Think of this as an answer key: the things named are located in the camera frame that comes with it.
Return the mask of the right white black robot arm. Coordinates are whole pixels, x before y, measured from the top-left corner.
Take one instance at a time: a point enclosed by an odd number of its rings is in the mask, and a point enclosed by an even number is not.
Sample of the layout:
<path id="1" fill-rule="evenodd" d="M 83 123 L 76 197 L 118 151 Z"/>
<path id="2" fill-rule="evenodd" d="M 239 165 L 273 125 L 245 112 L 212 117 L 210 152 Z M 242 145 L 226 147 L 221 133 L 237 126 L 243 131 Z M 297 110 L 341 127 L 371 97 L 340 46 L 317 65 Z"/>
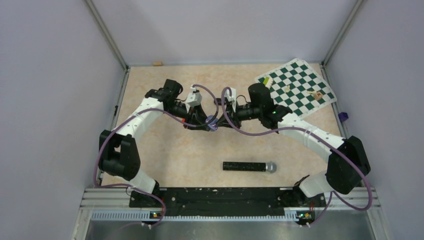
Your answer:
<path id="1" fill-rule="evenodd" d="M 360 182 L 369 187 L 366 176 L 371 166 L 359 138 L 343 138 L 308 123 L 289 107 L 276 104 L 262 83 L 252 84 L 248 92 L 250 102 L 244 106 L 237 104 L 234 88 L 225 87 L 221 92 L 222 104 L 229 108 L 223 111 L 223 117 L 232 128 L 246 135 L 237 124 L 257 119 L 268 129 L 262 135 L 278 133 L 292 138 L 327 164 L 326 170 L 307 175 L 295 184 L 298 189 L 293 192 L 293 200 L 297 205 L 307 206 L 318 194 L 335 191 L 347 195 Z"/>

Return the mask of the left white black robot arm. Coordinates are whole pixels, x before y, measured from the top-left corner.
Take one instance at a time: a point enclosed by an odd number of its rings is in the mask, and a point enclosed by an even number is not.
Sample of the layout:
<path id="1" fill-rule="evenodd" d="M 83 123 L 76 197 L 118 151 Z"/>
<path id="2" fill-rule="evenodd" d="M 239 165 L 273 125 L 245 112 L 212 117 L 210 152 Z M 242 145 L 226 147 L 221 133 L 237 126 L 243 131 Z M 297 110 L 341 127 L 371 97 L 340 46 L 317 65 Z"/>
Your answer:
<path id="1" fill-rule="evenodd" d="M 165 114 L 190 130 L 206 130 L 207 120 L 201 102 L 200 84 L 193 84 L 185 101 L 178 100 L 183 86 L 166 79 L 163 87 L 149 90 L 136 110 L 113 130 L 104 130 L 99 136 L 96 159 L 99 170 L 124 180 L 124 186 L 138 189 L 141 200 L 149 207 L 160 202 L 159 183 L 141 168 L 137 142 L 158 119 Z"/>

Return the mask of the grey oval charging case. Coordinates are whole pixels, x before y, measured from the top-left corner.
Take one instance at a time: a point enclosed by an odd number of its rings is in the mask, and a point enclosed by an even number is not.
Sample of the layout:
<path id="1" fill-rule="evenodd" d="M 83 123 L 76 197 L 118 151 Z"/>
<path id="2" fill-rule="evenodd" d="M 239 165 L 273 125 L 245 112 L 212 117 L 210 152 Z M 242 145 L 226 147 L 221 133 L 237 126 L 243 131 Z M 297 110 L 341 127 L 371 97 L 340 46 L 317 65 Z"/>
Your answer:
<path id="1" fill-rule="evenodd" d="M 218 127 L 217 127 L 218 120 L 219 119 L 217 117 L 214 117 L 213 115 L 209 115 L 206 118 L 206 121 L 205 122 L 208 123 L 207 129 L 210 132 L 215 132 L 218 129 Z"/>

